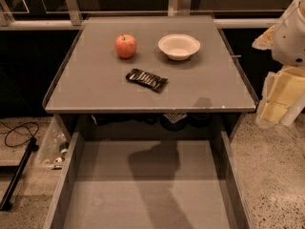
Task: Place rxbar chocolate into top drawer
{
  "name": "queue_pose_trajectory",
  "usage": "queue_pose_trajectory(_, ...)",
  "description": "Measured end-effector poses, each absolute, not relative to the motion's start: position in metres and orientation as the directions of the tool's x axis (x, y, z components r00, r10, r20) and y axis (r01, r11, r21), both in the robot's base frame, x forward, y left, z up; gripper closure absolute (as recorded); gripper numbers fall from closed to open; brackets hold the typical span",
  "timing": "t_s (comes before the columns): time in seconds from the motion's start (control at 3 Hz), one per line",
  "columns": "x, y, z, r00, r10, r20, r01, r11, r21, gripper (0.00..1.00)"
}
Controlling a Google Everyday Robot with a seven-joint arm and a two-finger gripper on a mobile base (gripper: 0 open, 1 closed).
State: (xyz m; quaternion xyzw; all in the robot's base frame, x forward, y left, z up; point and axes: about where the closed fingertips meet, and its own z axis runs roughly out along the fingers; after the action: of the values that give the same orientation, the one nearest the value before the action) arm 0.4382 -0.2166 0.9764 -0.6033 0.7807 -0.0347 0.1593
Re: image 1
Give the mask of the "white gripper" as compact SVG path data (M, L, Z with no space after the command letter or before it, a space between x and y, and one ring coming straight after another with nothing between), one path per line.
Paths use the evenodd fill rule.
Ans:
M274 31L275 25L272 25L254 40L252 47L262 51L270 50L273 47ZM258 104L256 125L263 129L272 128L304 93L305 70L284 65L274 77L267 102L261 100Z

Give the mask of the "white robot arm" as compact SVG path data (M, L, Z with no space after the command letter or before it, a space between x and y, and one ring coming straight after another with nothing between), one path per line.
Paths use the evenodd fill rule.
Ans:
M264 129L278 123L289 126L305 106L305 0L294 0L252 47L270 50L282 64L265 78L255 122Z

